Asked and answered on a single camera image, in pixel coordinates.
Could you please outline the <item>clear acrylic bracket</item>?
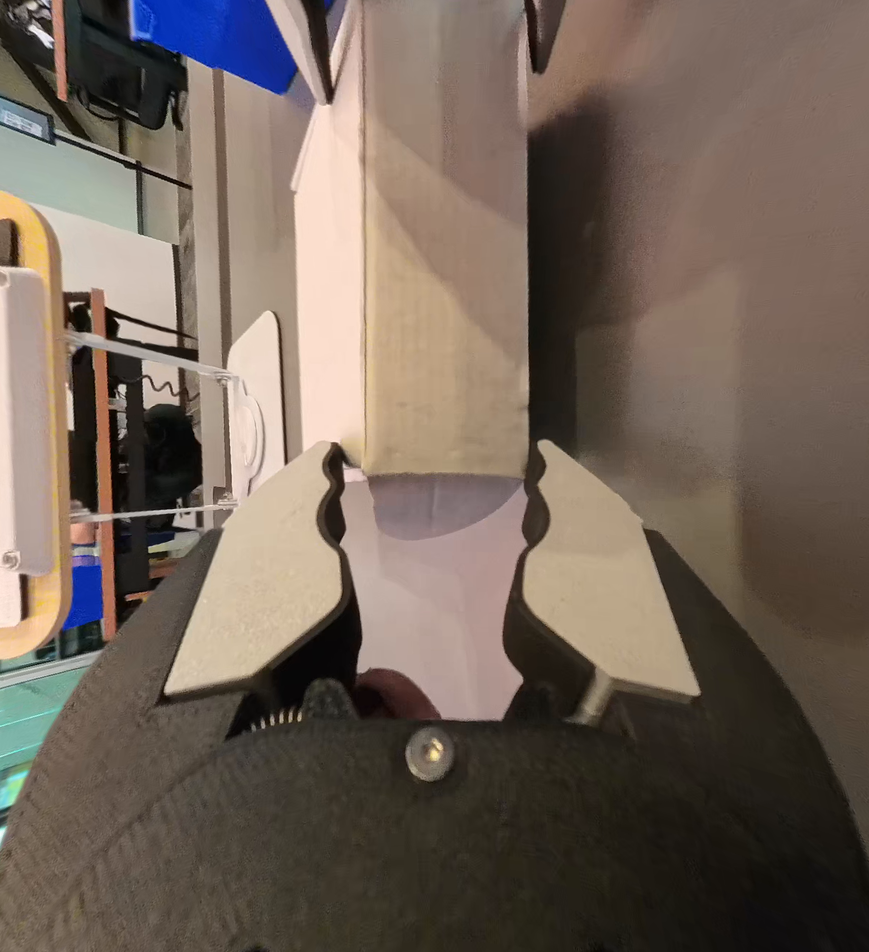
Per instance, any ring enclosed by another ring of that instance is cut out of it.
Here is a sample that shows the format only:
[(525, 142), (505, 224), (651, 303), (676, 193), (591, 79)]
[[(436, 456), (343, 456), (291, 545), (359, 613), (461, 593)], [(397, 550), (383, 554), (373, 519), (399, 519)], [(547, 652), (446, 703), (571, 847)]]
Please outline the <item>clear acrylic bracket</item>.
[(236, 475), (250, 483), (262, 469), (265, 456), (265, 420), (258, 400), (243, 378), (228, 383), (228, 410), (232, 456)]

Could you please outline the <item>black bag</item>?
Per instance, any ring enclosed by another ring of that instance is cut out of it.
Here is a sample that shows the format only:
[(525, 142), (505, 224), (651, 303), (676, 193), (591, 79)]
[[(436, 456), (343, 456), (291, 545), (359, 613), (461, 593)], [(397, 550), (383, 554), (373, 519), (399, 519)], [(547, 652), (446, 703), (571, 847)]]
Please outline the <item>black bag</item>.
[(179, 54), (137, 39), (131, 1), (65, 1), (68, 81), (84, 105), (156, 131), (182, 130), (188, 72)]

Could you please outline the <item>brown wooden post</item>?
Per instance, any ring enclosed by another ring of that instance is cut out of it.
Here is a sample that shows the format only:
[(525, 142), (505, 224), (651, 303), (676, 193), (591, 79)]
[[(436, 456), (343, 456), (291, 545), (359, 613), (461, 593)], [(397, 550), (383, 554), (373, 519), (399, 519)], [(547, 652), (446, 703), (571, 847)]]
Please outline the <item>brown wooden post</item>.
[[(106, 339), (105, 294), (100, 289), (90, 291), (92, 333)], [(97, 513), (111, 515), (114, 512), (113, 467), (111, 454), (110, 397), (108, 387), (108, 352), (97, 348), (93, 351), (95, 383), (95, 464), (97, 484)], [(116, 553), (115, 530), (111, 520), (98, 523), (96, 530), (99, 561), (102, 574), (103, 615), (101, 629), (104, 642), (109, 642), (117, 631), (116, 611)]]

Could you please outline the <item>dark framed label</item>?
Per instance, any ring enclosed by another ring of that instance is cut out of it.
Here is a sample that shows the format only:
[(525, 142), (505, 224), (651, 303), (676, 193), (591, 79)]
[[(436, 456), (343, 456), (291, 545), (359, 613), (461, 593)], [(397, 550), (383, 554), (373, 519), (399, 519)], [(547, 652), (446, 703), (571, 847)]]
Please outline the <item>dark framed label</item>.
[(0, 125), (51, 146), (57, 143), (55, 121), (52, 115), (2, 94), (0, 94)]

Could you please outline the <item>blue plastic bin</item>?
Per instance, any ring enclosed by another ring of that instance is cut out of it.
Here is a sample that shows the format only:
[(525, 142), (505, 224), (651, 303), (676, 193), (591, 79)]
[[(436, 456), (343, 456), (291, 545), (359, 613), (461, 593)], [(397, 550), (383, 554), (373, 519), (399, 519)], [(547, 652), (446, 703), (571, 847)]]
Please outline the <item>blue plastic bin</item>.
[(131, 39), (283, 95), (297, 66), (265, 1), (131, 1)]

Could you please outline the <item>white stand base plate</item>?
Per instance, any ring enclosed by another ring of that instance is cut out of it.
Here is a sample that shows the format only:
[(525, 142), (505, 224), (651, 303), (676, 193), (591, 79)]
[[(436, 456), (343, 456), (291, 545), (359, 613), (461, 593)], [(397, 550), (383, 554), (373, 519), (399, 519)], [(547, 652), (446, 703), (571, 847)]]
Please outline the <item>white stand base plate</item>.
[(237, 463), (232, 456), (227, 395), (232, 494), (241, 503), (287, 461), (281, 333), (272, 311), (262, 313), (232, 345), (226, 369), (243, 378), (258, 400), (265, 420), (262, 469), (250, 483), (242, 482), (236, 475)]

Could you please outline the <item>person's left hand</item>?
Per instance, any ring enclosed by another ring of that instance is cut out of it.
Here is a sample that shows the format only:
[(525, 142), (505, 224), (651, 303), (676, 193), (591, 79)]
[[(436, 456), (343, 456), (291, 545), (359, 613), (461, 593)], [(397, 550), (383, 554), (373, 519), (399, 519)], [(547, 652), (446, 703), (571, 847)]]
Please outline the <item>person's left hand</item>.
[(352, 692), (364, 720), (441, 720), (428, 695), (406, 674), (390, 668), (371, 668), (358, 674)]

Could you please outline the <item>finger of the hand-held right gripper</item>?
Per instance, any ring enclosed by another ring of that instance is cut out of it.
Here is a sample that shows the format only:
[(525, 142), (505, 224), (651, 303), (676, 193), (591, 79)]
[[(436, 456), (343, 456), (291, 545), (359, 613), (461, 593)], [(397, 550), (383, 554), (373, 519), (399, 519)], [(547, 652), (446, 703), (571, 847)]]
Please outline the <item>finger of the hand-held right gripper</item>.
[(527, 50), (534, 74), (547, 70), (566, 5), (563, 0), (523, 1)]
[(267, 1), (275, 26), (318, 105), (333, 101), (329, 31), (322, 1)]

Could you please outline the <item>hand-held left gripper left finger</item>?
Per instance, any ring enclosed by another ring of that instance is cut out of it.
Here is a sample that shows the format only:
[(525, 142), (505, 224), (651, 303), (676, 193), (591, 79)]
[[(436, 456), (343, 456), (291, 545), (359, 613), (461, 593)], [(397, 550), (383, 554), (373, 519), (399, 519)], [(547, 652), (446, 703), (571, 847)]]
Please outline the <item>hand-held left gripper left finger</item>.
[(362, 630), (342, 508), (345, 457), (318, 442), (274, 473), (221, 530), (164, 685), (172, 701), (231, 693), (274, 713), (310, 684), (352, 691)]

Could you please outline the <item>clear acrylic strut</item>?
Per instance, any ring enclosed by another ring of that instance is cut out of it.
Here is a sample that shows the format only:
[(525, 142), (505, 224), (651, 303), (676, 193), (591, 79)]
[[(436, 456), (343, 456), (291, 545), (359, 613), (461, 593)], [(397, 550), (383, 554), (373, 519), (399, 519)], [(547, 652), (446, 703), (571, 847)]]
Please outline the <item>clear acrylic strut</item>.
[(180, 357), (175, 354), (156, 351), (143, 345), (134, 345), (125, 341), (110, 340), (99, 335), (66, 330), (63, 335), (64, 340), (75, 350), (81, 348), (91, 349), (93, 351), (103, 351), (115, 355), (126, 356), (138, 359), (142, 362), (161, 363), (175, 367), (179, 370), (195, 373), (201, 377), (209, 377), (218, 382), (227, 382), (230, 380), (240, 380), (241, 377), (227, 370), (212, 364), (200, 363)]
[(94, 513), (87, 509), (75, 509), (70, 513), (70, 523), (73, 525), (100, 524), (114, 521), (131, 521), (135, 519), (151, 519), (157, 517), (178, 517), (190, 514), (213, 513), (231, 511), (238, 508), (235, 499), (225, 499), (221, 503), (202, 506), (179, 506), (158, 509), (124, 510), (108, 513)]

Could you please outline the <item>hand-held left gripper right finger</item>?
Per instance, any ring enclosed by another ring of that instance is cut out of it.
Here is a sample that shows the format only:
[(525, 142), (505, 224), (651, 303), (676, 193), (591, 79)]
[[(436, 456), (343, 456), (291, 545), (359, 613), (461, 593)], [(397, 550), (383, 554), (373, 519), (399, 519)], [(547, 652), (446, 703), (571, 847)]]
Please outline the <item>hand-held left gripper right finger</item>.
[(522, 681), (505, 721), (601, 723), (619, 701), (701, 696), (641, 518), (548, 440), (530, 450), (523, 552), (503, 619)]

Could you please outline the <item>white cardboard box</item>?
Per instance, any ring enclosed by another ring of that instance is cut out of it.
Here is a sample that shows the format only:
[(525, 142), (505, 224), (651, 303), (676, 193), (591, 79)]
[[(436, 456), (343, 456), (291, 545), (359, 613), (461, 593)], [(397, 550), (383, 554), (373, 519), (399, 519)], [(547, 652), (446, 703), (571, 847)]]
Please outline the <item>white cardboard box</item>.
[(293, 176), (302, 446), (341, 446), (362, 669), (499, 719), (528, 443), (523, 2), (346, 2)]

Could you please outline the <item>clear acrylic clip plate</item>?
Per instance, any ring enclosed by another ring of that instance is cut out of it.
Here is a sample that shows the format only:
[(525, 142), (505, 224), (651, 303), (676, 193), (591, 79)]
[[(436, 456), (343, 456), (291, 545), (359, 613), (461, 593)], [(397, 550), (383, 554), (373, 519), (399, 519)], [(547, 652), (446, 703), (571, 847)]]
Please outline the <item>clear acrylic clip plate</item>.
[(52, 570), (52, 518), (42, 507), (51, 487), (51, 452), (40, 428), (50, 414), (42, 396), (49, 382), (48, 346), (41, 336), (45, 314), (39, 275), (26, 268), (0, 268), (7, 274), (6, 303), (0, 322), (2, 358), (7, 372), (7, 407), (11, 429), (10, 457), (2, 473), (12, 492), (13, 541), (19, 553), (18, 574), (42, 576)]

